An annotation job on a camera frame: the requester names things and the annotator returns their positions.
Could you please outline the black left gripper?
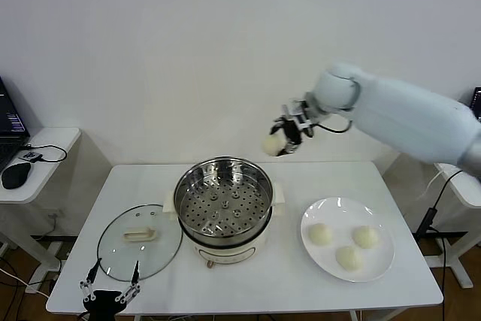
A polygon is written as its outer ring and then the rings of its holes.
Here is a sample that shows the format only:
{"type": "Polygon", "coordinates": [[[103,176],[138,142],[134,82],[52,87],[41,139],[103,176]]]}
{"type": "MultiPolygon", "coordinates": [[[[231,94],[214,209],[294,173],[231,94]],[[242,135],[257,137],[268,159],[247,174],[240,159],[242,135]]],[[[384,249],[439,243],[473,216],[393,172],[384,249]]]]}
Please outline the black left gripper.
{"type": "Polygon", "coordinates": [[[136,261],[130,285],[123,291],[96,290],[94,284],[101,258],[89,270],[86,279],[79,282],[80,290],[83,293],[83,306],[93,321],[115,321],[115,316],[123,310],[121,303],[129,303],[141,291],[139,284],[139,261],[136,261]]]}

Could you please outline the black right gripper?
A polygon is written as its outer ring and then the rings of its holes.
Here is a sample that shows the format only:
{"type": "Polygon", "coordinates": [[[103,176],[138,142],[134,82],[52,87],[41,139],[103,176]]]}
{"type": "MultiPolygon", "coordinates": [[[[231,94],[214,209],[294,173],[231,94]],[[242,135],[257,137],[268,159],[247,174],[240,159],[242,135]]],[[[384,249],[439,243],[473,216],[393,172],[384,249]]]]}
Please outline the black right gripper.
{"type": "Polygon", "coordinates": [[[279,130],[284,132],[286,139],[279,142],[279,150],[277,156],[285,156],[294,153],[301,142],[303,137],[313,138],[314,133],[311,128],[299,129],[295,121],[288,120],[285,117],[279,117],[274,120],[274,124],[270,128],[269,134],[274,135],[279,130]]]}

